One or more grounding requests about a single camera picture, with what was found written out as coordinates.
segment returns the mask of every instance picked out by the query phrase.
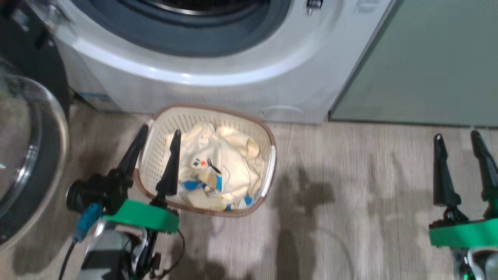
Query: beige basket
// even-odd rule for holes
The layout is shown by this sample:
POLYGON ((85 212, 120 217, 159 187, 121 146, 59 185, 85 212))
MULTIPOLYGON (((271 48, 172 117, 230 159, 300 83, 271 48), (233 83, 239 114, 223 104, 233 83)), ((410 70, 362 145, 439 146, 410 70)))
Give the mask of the beige basket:
POLYGON ((148 190, 155 189, 166 168, 168 161, 165 158, 168 151, 165 143, 166 136, 177 129, 180 129, 182 133, 188 132, 198 122, 212 123, 215 128, 218 126, 231 127, 254 139, 259 145, 260 154, 264 160, 261 187, 254 198, 254 203, 244 209, 224 212, 199 209, 187 205, 179 196, 167 197, 168 204, 174 208, 213 216, 242 217, 250 214, 263 203, 270 188, 276 162, 275 139, 268 126, 261 121, 223 109, 176 105, 164 109, 153 120, 150 120, 147 142, 140 153, 133 175, 138 188, 149 198, 155 196, 155 193, 150 193, 148 190))

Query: gray panel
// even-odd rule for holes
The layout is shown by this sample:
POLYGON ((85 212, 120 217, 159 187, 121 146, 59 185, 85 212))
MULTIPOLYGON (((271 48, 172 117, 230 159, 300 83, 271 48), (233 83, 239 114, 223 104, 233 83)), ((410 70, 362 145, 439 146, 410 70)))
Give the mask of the gray panel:
POLYGON ((399 0, 335 120, 498 126, 498 2, 399 0))
POLYGON ((0 56, 23 76, 46 87, 68 117, 70 93, 57 47, 49 44, 50 35, 43 21, 27 5, 21 4, 18 13, 25 19, 24 26, 0 18, 0 56))

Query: white washing machine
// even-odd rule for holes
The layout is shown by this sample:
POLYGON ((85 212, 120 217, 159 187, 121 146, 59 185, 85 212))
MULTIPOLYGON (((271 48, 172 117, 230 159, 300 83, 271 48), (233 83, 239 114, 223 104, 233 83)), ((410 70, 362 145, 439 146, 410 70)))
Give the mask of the white washing machine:
POLYGON ((48 21, 69 85, 99 110, 320 123, 392 1, 55 0, 48 21))

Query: white cloth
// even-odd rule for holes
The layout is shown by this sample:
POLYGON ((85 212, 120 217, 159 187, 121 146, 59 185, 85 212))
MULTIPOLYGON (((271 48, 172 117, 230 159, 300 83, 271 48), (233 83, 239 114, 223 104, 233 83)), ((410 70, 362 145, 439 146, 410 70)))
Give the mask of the white cloth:
MULTIPOLYGON (((166 137, 169 147, 173 134, 166 137)), ((180 196, 197 208, 224 211, 251 204, 261 185, 264 161, 249 136, 229 127, 198 123, 182 134, 180 196)))

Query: sticker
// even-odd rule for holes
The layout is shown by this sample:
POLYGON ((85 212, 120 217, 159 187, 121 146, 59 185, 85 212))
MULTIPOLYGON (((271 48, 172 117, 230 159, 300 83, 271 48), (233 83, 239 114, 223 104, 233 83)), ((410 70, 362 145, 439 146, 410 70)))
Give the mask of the sticker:
POLYGON ((98 111, 121 112, 121 108, 119 108, 116 103, 114 103, 114 101, 106 94, 85 92, 78 94, 98 111))
POLYGON ((373 13, 380 0, 357 0, 354 13, 373 13))

